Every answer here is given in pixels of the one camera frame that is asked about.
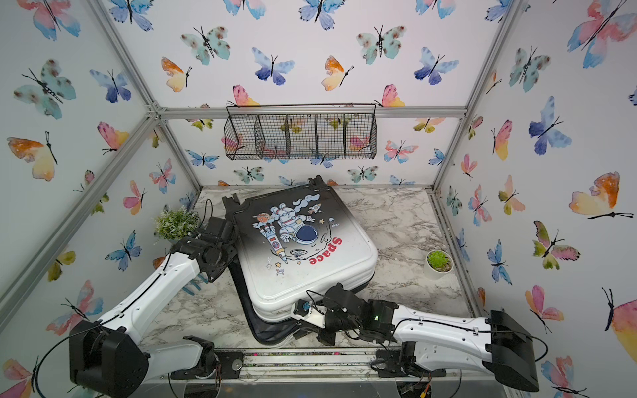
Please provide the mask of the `space print kids suitcase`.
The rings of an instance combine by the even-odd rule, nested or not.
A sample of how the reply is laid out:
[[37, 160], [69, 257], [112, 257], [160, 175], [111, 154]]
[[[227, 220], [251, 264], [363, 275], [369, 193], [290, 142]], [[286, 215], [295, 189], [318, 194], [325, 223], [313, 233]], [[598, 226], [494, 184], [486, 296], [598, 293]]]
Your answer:
[[375, 274], [376, 246], [321, 176], [222, 202], [238, 234], [238, 262], [231, 275], [260, 344], [277, 345], [305, 326], [294, 314], [295, 305], [323, 302], [336, 284], [357, 293]]

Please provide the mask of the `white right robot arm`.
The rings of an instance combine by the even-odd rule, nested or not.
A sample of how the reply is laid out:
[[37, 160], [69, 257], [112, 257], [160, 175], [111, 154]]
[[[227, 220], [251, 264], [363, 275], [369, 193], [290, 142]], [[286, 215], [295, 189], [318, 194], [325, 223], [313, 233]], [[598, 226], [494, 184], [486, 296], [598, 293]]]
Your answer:
[[493, 310], [478, 318], [426, 313], [386, 300], [366, 301], [341, 284], [307, 296], [310, 301], [300, 308], [329, 336], [354, 332], [383, 348], [398, 343], [422, 370], [482, 371], [515, 390], [539, 390], [533, 335], [507, 313]]

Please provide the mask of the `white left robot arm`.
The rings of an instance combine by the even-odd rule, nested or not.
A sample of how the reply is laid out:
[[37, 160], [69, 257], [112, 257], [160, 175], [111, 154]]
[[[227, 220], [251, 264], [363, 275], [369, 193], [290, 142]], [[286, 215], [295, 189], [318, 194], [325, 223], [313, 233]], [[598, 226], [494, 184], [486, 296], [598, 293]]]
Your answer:
[[142, 348], [152, 321], [200, 274], [218, 279], [237, 257], [233, 238], [206, 235], [180, 240], [139, 287], [94, 322], [81, 321], [69, 336], [71, 382], [109, 397], [130, 397], [146, 381], [179, 373], [220, 378], [214, 343], [187, 336], [177, 343]]

